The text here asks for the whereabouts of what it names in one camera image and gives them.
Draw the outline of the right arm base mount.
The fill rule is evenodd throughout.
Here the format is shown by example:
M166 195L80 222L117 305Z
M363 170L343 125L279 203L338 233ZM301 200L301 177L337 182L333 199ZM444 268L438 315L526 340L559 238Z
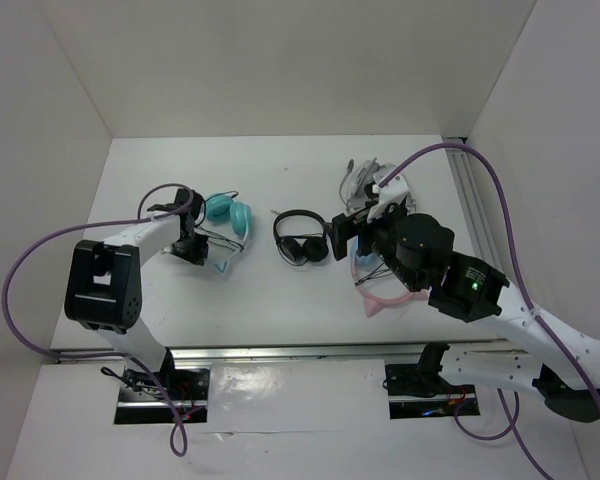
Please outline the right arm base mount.
M388 396L391 420L480 415L473 385L451 385L420 371L414 361L386 363L382 387Z

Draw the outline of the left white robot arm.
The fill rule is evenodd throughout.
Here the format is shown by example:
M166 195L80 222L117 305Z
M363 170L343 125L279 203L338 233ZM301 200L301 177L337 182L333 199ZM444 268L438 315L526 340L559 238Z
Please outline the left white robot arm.
M171 351L141 318L141 269L164 251L192 265L205 263L208 237L195 232L203 206L200 194L180 187L171 203L151 206L148 217L103 241L82 240L73 252L65 315L127 355L133 376L156 399L173 394L178 376Z

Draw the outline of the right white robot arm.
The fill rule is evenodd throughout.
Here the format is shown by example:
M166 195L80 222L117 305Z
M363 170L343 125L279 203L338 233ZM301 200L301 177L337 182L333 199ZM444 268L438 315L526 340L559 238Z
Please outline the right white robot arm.
M526 393L552 412L581 423L600 419L600 340L549 312L529 307L520 289L483 260L453 249L455 235L428 214L397 204L369 220L361 211L331 222L336 259L356 239L376 254L411 292L425 291L441 314L489 329L520 348L518 354L484 354L446 343L427 344L416 379L428 392L472 384Z

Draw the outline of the teal cat ear headphones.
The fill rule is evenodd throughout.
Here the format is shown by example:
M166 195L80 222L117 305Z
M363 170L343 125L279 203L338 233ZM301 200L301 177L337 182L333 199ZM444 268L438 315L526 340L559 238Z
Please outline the teal cat ear headphones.
M196 266L211 262L211 267L224 275L234 258L245 252L253 228L252 211L249 205L237 201L237 196L237 191L222 192L203 201L202 219L195 220L193 227L209 237L209 252L205 264ZM172 244L164 248L165 253L173 255Z

